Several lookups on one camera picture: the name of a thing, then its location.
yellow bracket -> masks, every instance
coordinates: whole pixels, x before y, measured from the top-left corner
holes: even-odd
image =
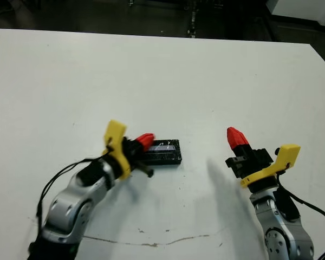
[[[292,168],[295,164],[300,148],[301,147],[298,145],[282,145],[274,164],[245,177],[240,181],[240,185],[245,188],[255,181],[275,175],[276,172]]]
[[[103,137],[105,140],[106,147],[109,146],[112,151],[108,153],[108,155],[113,156],[119,163],[120,167],[123,170],[123,174],[119,179],[124,180],[130,176],[131,173],[131,167],[126,159],[126,157],[123,154],[122,150],[122,141],[124,138],[126,130],[126,125],[111,120],[108,123],[107,130],[105,133],[105,136]]]

scuff mark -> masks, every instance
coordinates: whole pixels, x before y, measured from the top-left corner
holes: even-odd
[[[209,237],[210,235],[199,235],[199,236],[194,236],[194,237],[184,237],[184,238],[180,238],[180,239],[177,239],[175,241],[172,241],[172,242],[169,242],[165,245],[172,245],[174,243],[177,243],[179,241],[184,241],[184,240],[189,240],[189,239],[194,239],[194,238],[197,238],[197,237]]]
[[[154,244],[141,244],[143,246],[151,246],[153,248],[157,248],[158,247],[158,244],[157,243],[154,243]]]
[[[135,243],[127,243],[127,242],[119,242],[119,241],[113,241],[113,240],[109,240],[109,239],[103,239],[103,238],[98,238],[98,237],[89,237],[89,236],[83,236],[84,238],[89,238],[89,239],[93,239],[93,240],[97,240],[97,241],[103,241],[103,242],[108,242],[108,243],[113,243],[113,244],[122,244],[122,245],[138,245],[138,246],[150,246],[152,248],[157,248],[158,246],[167,246],[167,245],[172,245],[174,243],[177,242],[181,242],[181,241],[185,241],[185,240],[189,240],[189,239],[195,239],[195,238],[200,238],[200,237],[210,237],[210,236],[215,236],[216,234],[220,233],[221,231],[225,230],[225,228],[217,231],[216,233],[210,234],[210,235],[199,235],[199,236],[193,236],[193,237],[183,237],[183,238],[179,238],[177,240],[174,240],[172,242],[169,243],[153,243],[153,244],[149,244],[149,243],[142,243],[142,244],[135,244]]]
[[[103,238],[98,238],[98,237],[88,237],[88,236],[83,236],[83,237],[93,239],[93,240],[98,240],[98,241],[109,242],[109,243],[113,243],[113,244],[119,243],[118,241],[113,241],[113,240],[103,239]]]

black rectangular object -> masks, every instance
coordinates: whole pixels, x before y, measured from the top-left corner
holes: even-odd
[[[182,162],[179,140],[155,140],[151,148],[138,158],[145,165],[176,165]]]

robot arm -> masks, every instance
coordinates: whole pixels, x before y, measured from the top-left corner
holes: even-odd
[[[139,162],[136,158],[153,143],[153,134],[130,141],[124,138],[124,131],[124,125],[116,121],[109,123],[105,134],[107,150],[103,156],[92,160],[87,167],[74,174],[68,186],[53,199],[45,225],[39,227],[36,241],[29,247],[28,260],[75,259],[96,205],[114,186],[116,179],[125,179],[134,167],[142,166],[137,165]],[[141,170],[149,177],[153,175],[153,171],[147,167]],[[42,218],[40,211],[42,201],[37,210],[39,219]]]
[[[253,150],[244,135],[230,127],[227,139],[236,157],[226,164],[241,186],[248,187],[256,216],[262,226],[265,246],[270,260],[312,260],[314,247],[303,229],[300,213],[291,197],[325,215],[325,212],[306,203],[284,189],[279,177],[293,167],[300,147],[283,145],[276,150],[274,164],[266,149]],[[325,259],[325,253],[319,258]]]

black floor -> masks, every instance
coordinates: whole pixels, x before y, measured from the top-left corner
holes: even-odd
[[[132,7],[127,0],[50,0],[42,3],[41,10],[27,8],[20,0],[11,3],[15,13],[0,15],[0,28],[188,37],[192,14],[185,4],[147,0],[135,0]],[[325,60],[325,31],[276,21],[263,12],[248,13],[241,23],[240,39],[309,43]],[[196,15],[196,38],[229,38],[229,21],[224,17],[223,9],[202,5]]]

